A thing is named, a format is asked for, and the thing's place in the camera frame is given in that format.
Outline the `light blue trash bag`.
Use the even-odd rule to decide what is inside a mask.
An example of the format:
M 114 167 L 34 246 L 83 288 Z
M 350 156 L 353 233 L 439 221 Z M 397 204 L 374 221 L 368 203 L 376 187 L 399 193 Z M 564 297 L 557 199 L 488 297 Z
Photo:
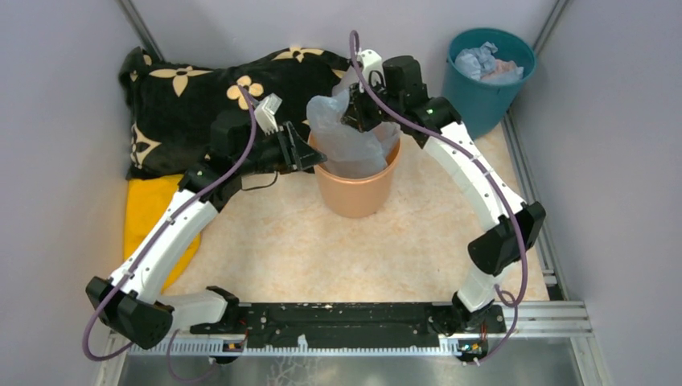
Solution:
M 381 121 L 360 132 L 342 123 L 350 105 L 347 88 L 334 96 L 314 96 L 306 106 L 310 135 L 316 148 L 327 156 L 324 168 L 346 179 L 364 179 L 388 167 L 387 157 L 401 137 L 397 123 Z

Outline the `orange plastic bin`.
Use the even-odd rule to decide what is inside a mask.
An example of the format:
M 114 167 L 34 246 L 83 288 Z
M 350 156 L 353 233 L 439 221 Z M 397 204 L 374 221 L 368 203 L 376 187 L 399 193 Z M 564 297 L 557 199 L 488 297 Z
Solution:
M 318 150 L 311 135 L 307 142 Z M 342 178 L 327 171 L 323 164 L 314 166 L 314 175 L 323 202 L 336 215 L 347 218 L 362 218 L 377 212 L 388 200 L 400 157 L 399 139 L 387 157 L 388 167 L 379 174 L 364 179 Z

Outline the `teal plastic bin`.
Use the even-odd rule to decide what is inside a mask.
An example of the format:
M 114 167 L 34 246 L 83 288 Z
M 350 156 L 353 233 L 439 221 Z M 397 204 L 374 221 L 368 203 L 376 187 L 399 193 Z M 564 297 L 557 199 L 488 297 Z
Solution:
M 457 54 L 467 48 L 480 47 L 485 42 L 499 49 L 495 57 L 515 61 L 524 67 L 524 78 L 507 85 L 484 84 L 464 76 L 455 66 Z M 442 95 L 460 113 L 470 136 L 480 138 L 492 131 L 503 119 L 522 87 L 533 75 L 536 54 L 524 40 L 510 32 L 495 28 L 474 28 L 454 37 L 446 54 L 446 70 Z

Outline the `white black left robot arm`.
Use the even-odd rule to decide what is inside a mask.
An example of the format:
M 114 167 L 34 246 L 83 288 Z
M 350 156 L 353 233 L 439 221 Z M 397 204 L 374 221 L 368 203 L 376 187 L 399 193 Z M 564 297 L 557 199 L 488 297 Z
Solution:
M 203 158 L 187 169 L 179 189 L 148 236 L 108 278 L 94 277 L 86 294 L 97 317 L 133 345 L 151 349 L 177 330 L 234 331 L 239 298 L 208 286 L 189 295 L 162 295 L 172 269 L 191 242 L 242 190 L 247 175 L 289 174 L 327 160 L 294 125 L 223 111 L 211 125 Z

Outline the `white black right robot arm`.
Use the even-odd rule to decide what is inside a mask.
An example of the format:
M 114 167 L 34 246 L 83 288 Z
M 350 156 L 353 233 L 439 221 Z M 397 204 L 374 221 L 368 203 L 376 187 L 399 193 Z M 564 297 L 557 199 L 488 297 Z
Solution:
M 455 292 L 447 320 L 451 331 L 474 331 L 484 322 L 508 269 L 520 265 L 522 283 L 512 306 L 528 288 L 528 250 L 546 218 L 544 207 L 527 203 L 499 176 L 474 144 L 460 114 L 442 96 L 431 97 L 421 67 L 410 55 L 382 60 L 372 50 L 354 53 L 359 81 L 351 86 L 342 121 L 365 132 L 393 121 L 455 181 L 474 208 L 484 233 L 471 241 L 472 261 L 464 284 Z

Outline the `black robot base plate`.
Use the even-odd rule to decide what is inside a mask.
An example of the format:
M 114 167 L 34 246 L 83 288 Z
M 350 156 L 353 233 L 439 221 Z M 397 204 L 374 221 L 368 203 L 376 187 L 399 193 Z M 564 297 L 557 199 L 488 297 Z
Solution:
M 229 306 L 218 322 L 191 326 L 195 335 L 245 335 L 252 349 L 382 349 L 436 347 L 441 337 L 504 334 L 500 306 L 469 314 L 449 302 L 251 303 Z

